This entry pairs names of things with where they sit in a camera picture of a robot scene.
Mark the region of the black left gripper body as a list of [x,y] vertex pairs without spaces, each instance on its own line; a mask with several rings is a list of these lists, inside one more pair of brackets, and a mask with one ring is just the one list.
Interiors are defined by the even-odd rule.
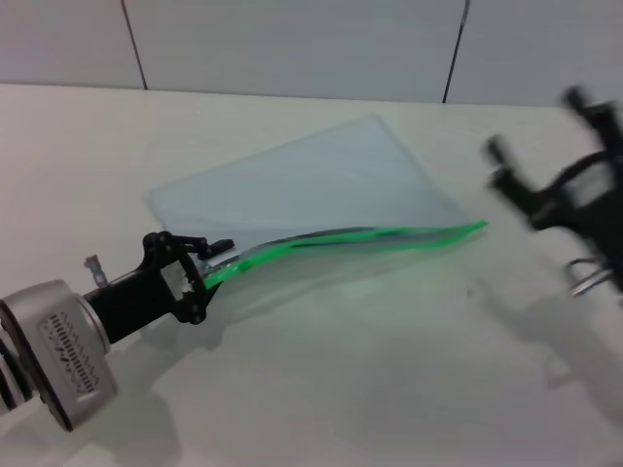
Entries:
[[204,315],[183,315],[181,299],[167,284],[163,270],[188,259],[169,232],[149,233],[142,240],[143,259],[130,273],[85,295],[107,339],[121,341],[159,318],[171,314],[182,323],[200,324]]

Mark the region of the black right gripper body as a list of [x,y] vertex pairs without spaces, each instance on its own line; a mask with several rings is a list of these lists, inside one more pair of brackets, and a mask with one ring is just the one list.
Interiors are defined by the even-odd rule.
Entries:
[[530,216],[536,231],[578,235],[610,280],[622,288],[622,156],[600,152],[564,169],[538,193],[543,205]]

